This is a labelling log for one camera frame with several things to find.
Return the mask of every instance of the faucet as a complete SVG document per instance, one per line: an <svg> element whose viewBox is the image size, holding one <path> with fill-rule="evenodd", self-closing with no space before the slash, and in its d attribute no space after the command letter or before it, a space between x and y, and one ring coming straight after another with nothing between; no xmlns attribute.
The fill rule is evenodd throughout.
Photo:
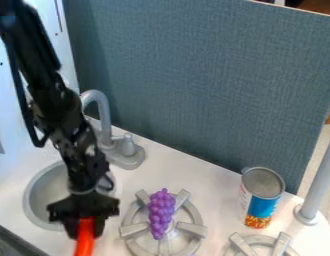
<svg viewBox="0 0 330 256"><path fill-rule="evenodd" d="M136 145L132 134L113 136L109 102L107 97L98 90L88 90L81 94L82 112L91 102L96 102L101 121L99 147L105 153L108 162L126 170L133 170L145 159L145 150Z"/></svg>

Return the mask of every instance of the tin can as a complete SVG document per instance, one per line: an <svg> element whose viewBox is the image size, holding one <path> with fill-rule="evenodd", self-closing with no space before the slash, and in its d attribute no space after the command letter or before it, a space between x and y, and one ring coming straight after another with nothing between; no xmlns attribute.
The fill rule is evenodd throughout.
<svg viewBox="0 0 330 256"><path fill-rule="evenodd" d="M239 190L241 221L248 227L266 228L280 196L285 191L283 178L264 167L244 168Z"/></svg>

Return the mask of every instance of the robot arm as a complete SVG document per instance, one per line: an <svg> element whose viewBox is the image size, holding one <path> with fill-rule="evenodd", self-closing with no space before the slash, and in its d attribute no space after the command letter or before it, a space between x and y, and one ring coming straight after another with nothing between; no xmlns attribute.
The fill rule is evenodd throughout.
<svg viewBox="0 0 330 256"><path fill-rule="evenodd" d="M97 146L90 124L81 112L79 96L67 88L61 68L37 12L22 0L0 0L0 37L9 58L16 93L26 128L36 147L50 139L67 166L71 195L48 205L50 221L64 224L76 239L80 219L92 218L94 237L102 234L105 220L119 214L119 200L96 191L106 179L109 163ZM19 71L33 98L26 102ZM40 139L35 127L42 133Z"/></svg>

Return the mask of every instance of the can label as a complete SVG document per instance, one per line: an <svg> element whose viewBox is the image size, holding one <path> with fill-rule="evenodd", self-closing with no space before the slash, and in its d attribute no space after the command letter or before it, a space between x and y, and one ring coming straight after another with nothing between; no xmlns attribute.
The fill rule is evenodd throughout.
<svg viewBox="0 0 330 256"><path fill-rule="evenodd" d="M248 227L265 228L270 224L271 217L279 201L275 199L263 199L252 195L241 182L239 190L239 208L241 221Z"/></svg>

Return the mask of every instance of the blue fabric panel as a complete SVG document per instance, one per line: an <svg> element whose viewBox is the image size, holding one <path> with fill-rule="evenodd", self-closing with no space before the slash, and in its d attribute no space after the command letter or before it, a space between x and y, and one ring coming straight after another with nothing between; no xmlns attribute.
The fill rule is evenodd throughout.
<svg viewBox="0 0 330 256"><path fill-rule="evenodd" d="M245 0L64 0L115 125L295 193L330 108L330 17Z"/></svg>

